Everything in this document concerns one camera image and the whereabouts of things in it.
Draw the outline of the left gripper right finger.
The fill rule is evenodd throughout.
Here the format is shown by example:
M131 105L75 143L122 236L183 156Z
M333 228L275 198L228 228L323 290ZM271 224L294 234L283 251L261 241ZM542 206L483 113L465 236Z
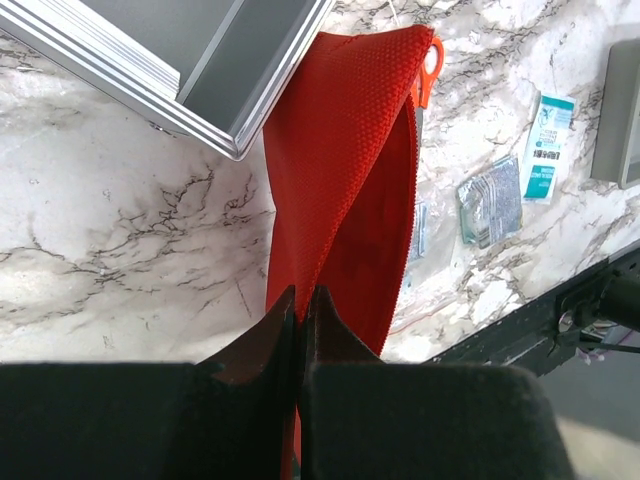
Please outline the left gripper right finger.
M318 287L299 396L306 479L571 479L551 406L519 368L380 360Z

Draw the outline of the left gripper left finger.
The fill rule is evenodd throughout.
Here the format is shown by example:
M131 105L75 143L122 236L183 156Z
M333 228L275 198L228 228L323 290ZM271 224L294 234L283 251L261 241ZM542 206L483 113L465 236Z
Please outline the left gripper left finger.
M277 479L287 423L293 288L198 363L11 363L1 368L5 479Z

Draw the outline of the small clear pill packets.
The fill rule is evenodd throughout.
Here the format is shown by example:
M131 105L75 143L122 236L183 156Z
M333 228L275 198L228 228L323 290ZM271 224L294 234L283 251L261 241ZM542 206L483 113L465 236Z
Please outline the small clear pill packets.
M403 274L401 293L404 294L412 288L414 272L423 263L426 254L428 231L428 207L425 201L417 201L414 208L414 222L409 245L406 268Z

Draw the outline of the silver foil packet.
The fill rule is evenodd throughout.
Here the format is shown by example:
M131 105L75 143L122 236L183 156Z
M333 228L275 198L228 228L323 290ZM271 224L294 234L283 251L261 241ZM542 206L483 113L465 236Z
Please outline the silver foil packet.
M457 189L464 244L486 249L514 235L522 224L519 162L507 155Z

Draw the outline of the red first aid pouch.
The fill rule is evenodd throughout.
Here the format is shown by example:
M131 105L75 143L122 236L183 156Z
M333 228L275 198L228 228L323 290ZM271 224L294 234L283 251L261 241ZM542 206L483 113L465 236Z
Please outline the red first aid pouch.
M268 304L315 289L372 353L386 342L411 242L419 160L412 86L435 35L320 33L263 130L276 208Z

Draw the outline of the orange scissors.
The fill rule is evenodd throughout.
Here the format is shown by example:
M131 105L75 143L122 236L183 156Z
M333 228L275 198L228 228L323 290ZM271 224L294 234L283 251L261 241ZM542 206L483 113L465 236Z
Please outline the orange scissors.
M444 59L445 50L442 41L440 38L434 37L411 90L418 143L422 141L424 113L429 105L432 88L444 65Z

